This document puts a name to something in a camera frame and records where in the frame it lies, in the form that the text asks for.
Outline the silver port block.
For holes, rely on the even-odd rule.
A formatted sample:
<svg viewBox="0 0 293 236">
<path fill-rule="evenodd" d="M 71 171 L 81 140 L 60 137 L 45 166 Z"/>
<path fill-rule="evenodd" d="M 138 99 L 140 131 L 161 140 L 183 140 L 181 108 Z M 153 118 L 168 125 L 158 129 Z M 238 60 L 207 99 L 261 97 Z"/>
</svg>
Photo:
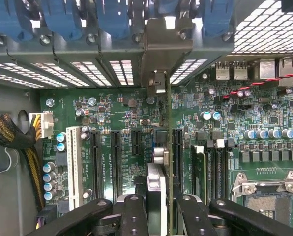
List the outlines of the silver port block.
<svg viewBox="0 0 293 236">
<path fill-rule="evenodd" d="M 262 59 L 259 62 L 259 78 L 261 80 L 275 77 L 275 60 Z"/>
</svg>

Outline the white power connector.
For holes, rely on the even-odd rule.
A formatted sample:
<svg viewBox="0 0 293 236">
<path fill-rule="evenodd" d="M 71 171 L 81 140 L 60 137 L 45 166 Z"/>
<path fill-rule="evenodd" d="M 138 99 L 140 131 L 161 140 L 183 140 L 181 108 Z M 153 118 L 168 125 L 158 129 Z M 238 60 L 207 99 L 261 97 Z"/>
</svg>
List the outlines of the white power connector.
<svg viewBox="0 0 293 236">
<path fill-rule="evenodd" d="M 51 138 L 54 134 L 52 112 L 30 113 L 29 121 L 35 129 L 35 140 Z"/>
</svg>

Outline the CPU socket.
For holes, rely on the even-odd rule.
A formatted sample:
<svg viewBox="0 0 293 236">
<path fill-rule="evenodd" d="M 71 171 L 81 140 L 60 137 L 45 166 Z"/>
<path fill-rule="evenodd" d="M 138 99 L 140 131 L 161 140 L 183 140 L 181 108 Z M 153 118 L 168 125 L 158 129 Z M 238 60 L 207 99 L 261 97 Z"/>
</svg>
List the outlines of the CPU socket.
<svg viewBox="0 0 293 236">
<path fill-rule="evenodd" d="M 293 227 L 293 168 L 238 170 L 230 173 L 232 201 Z"/>
</svg>

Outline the long black expansion slot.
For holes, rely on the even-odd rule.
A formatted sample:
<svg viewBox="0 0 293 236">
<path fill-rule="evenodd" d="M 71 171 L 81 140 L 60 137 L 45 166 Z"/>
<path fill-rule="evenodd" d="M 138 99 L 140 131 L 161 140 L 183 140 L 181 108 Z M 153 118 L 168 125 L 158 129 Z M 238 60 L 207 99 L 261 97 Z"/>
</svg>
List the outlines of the long black expansion slot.
<svg viewBox="0 0 293 236">
<path fill-rule="evenodd" d="M 91 131 L 90 156 L 92 160 L 92 190 L 94 199 L 104 197 L 101 144 L 100 131 Z"/>
<path fill-rule="evenodd" d="M 122 195 L 122 148 L 121 148 L 121 131 L 112 130 L 111 139 L 111 160 L 112 160 L 112 185 L 113 201 Z"/>
</svg>

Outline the silver ethernet port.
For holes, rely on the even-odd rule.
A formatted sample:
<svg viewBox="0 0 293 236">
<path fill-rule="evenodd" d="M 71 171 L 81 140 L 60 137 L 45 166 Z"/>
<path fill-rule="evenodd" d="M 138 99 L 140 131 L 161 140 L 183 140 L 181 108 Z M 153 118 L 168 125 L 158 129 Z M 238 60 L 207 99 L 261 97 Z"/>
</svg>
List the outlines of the silver ethernet port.
<svg viewBox="0 0 293 236">
<path fill-rule="evenodd" d="M 278 75 L 280 77 L 293 74 L 293 58 L 281 58 L 278 64 Z M 293 87 L 293 77 L 279 80 L 279 87 Z"/>
</svg>

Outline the blue card latch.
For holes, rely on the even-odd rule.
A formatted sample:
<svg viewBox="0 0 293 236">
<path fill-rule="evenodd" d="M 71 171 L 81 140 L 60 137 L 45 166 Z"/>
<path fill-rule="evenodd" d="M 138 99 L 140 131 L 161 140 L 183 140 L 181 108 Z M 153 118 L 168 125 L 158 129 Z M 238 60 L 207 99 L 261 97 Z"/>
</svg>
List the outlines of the blue card latch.
<svg viewBox="0 0 293 236">
<path fill-rule="evenodd" d="M 112 39 L 130 34 L 127 0 L 96 0 L 98 24 Z"/>
<path fill-rule="evenodd" d="M 205 37 L 215 38 L 228 32 L 234 9 L 234 0 L 201 0 Z"/>
<path fill-rule="evenodd" d="M 40 0 L 47 27 L 65 41 L 83 36 L 80 13 L 75 0 Z"/>
<path fill-rule="evenodd" d="M 33 39 L 31 19 L 22 0 L 0 0 L 0 33 L 18 43 Z"/>
</svg>

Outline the short black expansion slot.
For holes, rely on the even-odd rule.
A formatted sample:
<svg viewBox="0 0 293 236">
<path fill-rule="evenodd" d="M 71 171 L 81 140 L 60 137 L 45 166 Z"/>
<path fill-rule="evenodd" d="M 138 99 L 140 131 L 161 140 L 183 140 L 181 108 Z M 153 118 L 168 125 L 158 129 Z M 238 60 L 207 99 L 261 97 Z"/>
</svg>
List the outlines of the short black expansion slot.
<svg viewBox="0 0 293 236">
<path fill-rule="evenodd" d="M 142 153 L 142 133 L 141 130 L 131 131 L 131 141 L 132 141 L 132 155 L 140 156 Z"/>
</svg>

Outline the open black PC case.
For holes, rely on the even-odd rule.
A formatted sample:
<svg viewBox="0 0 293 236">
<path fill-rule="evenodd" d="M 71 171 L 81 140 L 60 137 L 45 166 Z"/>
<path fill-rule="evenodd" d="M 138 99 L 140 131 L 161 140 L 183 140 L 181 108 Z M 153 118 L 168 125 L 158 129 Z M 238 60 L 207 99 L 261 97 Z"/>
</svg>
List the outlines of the open black PC case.
<svg viewBox="0 0 293 236">
<path fill-rule="evenodd" d="M 141 65 L 143 35 L 150 19 L 165 19 L 168 29 L 174 29 L 177 20 L 192 23 L 182 34 L 192 41 L 192 49 L 172 70 L 171 90 L 208 71 L 209 79 L 218 81 L 215 64 L 224 61 L 230 63 L 228 81 L 235 81 L 235 61 L 245 61 L 248 66 L 248 80 L 231 89 L 226 99 L 248 88 L 263 89 L 268 83 L 279 87 L 279 80 L 293 77 L 278 75 L 279 59 L 293 58 L 293 0 L 234 0 L 229 30 L 215 38 L 204 36 L 201 0 L 127 0 L 130 34 L 118 40 L 100 29 L 96 0 L 75 0 L 83 36 L 74 41 L 65 41 L 48 29 L 40 0 L 22 1 L 31 19 L 33 39 L 18 43 L 0 33 L 0 236 L 26 236 L 60 217 L 46 203 L 42 157 L 46 138 L 36 141 L 29 121 L 30 113 L 50 112 L 44 108 L 41 94 L 124 88 L 147 92 L 141 82 Z M 262 59 L 275 60 L 274 78 L 259 78 Z M 173 226 L 167 236 L 185 236 L 177 207 L 177 198 L 185 194 L 174 180 L 172 187 Z M 147 176 L 140 189 L 128 195 L 134 194 L 144 198 L 148 218 Z M 187 195 L 203 202 L 199 196 Z"/>
</svg>

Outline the white PCI expansion slot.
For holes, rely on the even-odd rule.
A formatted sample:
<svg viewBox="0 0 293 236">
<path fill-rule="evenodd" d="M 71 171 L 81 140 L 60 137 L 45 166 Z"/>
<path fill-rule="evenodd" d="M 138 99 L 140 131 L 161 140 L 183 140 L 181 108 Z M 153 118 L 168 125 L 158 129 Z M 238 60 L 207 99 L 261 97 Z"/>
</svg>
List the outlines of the white PCI expansion slot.
<svg viewBox="0 0 293 236">
<path fill-rule="evenodd" d="M 66 153 L 69 211 L 72 211 L 83 205 L 83 172 L 81 142 L 82 141 L 80 127 L 67 127 Z"/>
</svg>

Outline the silver USB port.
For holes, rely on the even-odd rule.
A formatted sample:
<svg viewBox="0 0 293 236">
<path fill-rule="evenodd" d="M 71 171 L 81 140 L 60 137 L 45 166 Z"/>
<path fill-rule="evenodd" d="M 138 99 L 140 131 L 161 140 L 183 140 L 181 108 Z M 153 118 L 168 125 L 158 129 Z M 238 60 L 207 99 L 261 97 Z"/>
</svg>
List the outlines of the silver USB port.
<svg viewBox="0 0 293 236">
<path fill-rule="evenodd" d="M 248 80 L 248 66 L 245 61 L 234 62 L 234 79 Z"/>
<path fill-rule="evenodd" d="M 230 63 L 227 61 L 217 62 L 215 64 L 216 80 L 228 81 L 230 80 Z"/>
</svg>

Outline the green Dell motherboard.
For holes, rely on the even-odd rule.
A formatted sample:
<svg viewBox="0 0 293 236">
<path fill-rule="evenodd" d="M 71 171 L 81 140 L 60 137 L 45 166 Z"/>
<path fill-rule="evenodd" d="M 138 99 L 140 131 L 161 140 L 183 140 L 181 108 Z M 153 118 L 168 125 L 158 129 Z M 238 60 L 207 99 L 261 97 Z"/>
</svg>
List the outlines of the green Dell motherboard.
<svg viewBox="0 0 293 236">
<path fill-rule="evenodd" d="M 183 194 L 193 194 L 191 146 L 214 142 L 215 190 L 217 139 L 224 139 L 226 195 L 230 193 L 230 173 L 238 170 L 277 167 L 293 168 L 293 87 L 248 88 L 234 98 L 225 96 L 244 81 L 218 82 L 192 79 L 184 87 L 172 88 L 172 129 L 183 131 Z M 51 90 L 41 94 L 44 108 L 53 113 L 54 137 L 43 141 L 46 203 L 58 216 L 69 212 L 66 128 L 81 129 L 83 204 L 93 200 L 90 132 L 100 131 L 104 198 L 113 201 L 111 139 L 112 130 L 121 131 L 122 195 L 140 189 L 152 162 L 151 130 L 161 117 L 157 99 L 147 100 L 143 88 Z M 142 153 L 132 155 L 131 131 L 141 130 Z M 235 165 L 228 169 L 226 141 L 234 139 Z"/>
</svg>

